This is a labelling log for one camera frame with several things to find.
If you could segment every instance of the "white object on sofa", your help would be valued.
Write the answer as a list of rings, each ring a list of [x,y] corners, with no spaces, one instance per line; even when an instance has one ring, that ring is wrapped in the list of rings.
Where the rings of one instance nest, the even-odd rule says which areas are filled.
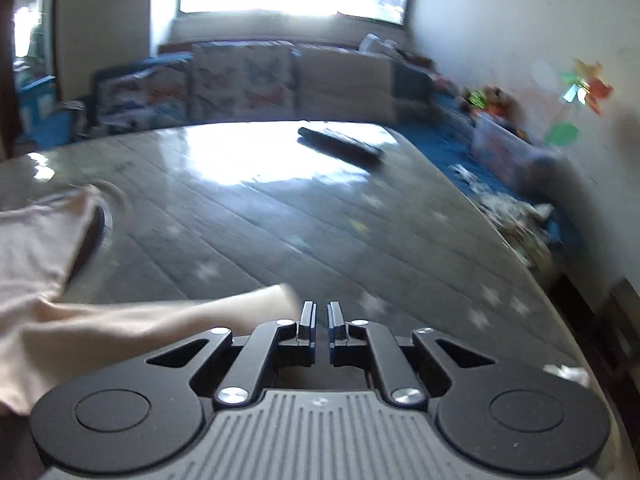
[[[396,119],[393,60],[335,47],[303,45],[298,60],[302,120],[391,124]]]
[[[292,49],[286,41],[195,45],[191,120],[295,120]]]

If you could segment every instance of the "gray tabletop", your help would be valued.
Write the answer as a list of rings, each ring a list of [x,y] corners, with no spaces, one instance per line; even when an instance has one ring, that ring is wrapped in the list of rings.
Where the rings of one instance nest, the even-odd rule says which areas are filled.
[[[212,124],[24,156],[0,165],[0,205],[103,190],[113,231],[60,301],[208,300],[287,282],[398,335],[429,325],[536,367],[575,365],[526,269],[407,140],[345,126],[384,149],[369,173],[296,142],[299,126]]]

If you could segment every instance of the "triangular cutout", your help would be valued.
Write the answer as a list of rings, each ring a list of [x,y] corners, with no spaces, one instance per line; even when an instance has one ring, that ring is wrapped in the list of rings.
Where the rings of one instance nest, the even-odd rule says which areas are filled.
[[[164,366],[166,368],[182,368],[191,361],[208,342],[206,339],[191,341],[186,345],[169,350],[166,354],[152,357],[147,363],[150,365]]]
[[[460,368],[476,368],[495,364],[495,361],[462,348],[451,341],[438,339],[438,345],[451,357]]]

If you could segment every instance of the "beige cloth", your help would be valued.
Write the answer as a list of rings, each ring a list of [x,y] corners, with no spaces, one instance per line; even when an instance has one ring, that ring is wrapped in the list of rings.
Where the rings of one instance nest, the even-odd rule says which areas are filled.
[[[212,326],[244,335],[262,322],[300,314],[287,285],[211,302],[51,303],[98,197],[87,186],[70,198],[0,213],[0,412],[27,415],[57,384]]]

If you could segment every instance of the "gray ribbed plate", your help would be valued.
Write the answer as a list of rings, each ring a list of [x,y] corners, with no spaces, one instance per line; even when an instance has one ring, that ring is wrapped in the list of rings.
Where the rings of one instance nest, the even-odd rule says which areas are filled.
[[[72,475],[50,470],[47,480]],[[250,408],[225,410],[190,450],[140,480],[474,480],[504,475],[466,462],[421,412],[375,392],[268,390]],[[587,469],[566,476],[593,480]]]

